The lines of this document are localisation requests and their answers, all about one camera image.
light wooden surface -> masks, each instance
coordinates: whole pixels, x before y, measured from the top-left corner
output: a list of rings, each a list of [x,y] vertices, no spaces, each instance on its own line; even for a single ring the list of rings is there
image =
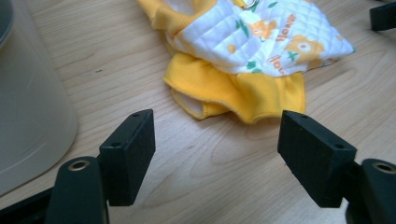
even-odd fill
[[[370,30],[371,0],[319,0],[356,47],[305,74],[306,114],[358,150],[356,161],[396,163],[396,30]],[[3,195],[0,208],[53,185],[59,166],[98,147],[131,113],[153,108],[157,152],[136,203],[112,223],[345,223],[345,206],[320,209],[276,152],[279,119],[245,125],[229,113],[198,121],[172,99],[165,46],[135,0],[29,0],[39,33],[78,116],[64,158]]]

yellow cloth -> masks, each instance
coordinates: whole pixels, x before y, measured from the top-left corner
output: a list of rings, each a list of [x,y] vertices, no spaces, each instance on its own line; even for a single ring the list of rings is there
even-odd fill
[[[173,88],[176,101],[197,119],[233,111],[245,123],[254,123],[262,118],[280,117],[283,109],[304,112],[302,73],[287,77],[231,75],[204,60],[177,53],[164,80]],[[189,100],[195,100],[199,107],[193,109]]]
[[[173,10],[163,0],[138,0],[152,27],[170,36],[182,32],[217,3],[216,0],[192,2],[194,13],[186,15]],[[302,73],[286,77],[226,74],[202,59],[176,52],[164,81],[173,89],[175,100],[197,119],[233,111],[245,123],[254,123],[262,118],[280,117],[283,109],[304,113]]]

screw hole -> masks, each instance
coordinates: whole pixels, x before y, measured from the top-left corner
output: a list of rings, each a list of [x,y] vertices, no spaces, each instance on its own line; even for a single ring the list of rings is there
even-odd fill
[[[121,143],[112,143],[111,146],[112,146],[112,147],[120,147],[120,146],[121,146]]]
[[[387,174],[395,175],[396,174],[396,169],[394,167],[391,167],[385,163],[377,162],[373,164],[374,168]]]
[[[90,165],[89,161],[75,161],[69,165],[68,169],[70,171],[80,171],[85,169],[89,165]]]
[[[341,145],[341,144],[335,144],[335,146],[338,147],[338,148],[340,148],[340,149],[345,148],[345,147],[344,147],[343,145]]]

wooden table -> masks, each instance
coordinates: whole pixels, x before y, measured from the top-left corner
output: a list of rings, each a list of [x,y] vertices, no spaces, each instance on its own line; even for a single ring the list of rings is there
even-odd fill
[[[306,114],[358,150],[356,161],[396,163],[396,30],[370,30],[374,0],[319,0],[356,47],[305,76]],[[98,147],[130,114],[152,108],[157,152],[135,205],[110,207],[112,223],[345,223],[320,209],[276,152],[279,119],[254,125],[228,113],[203,121],[173,100],[168,54],[134,0],[29,0],[76,109],[78,135],[57,165],[0,198],[4,208],[53,185],[59,166]]]

gray container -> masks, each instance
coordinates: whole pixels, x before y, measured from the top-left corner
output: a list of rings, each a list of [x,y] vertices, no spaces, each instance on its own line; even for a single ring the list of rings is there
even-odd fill
[[[24,0],[1,0],[0,195],[54,165],[77,126]]]

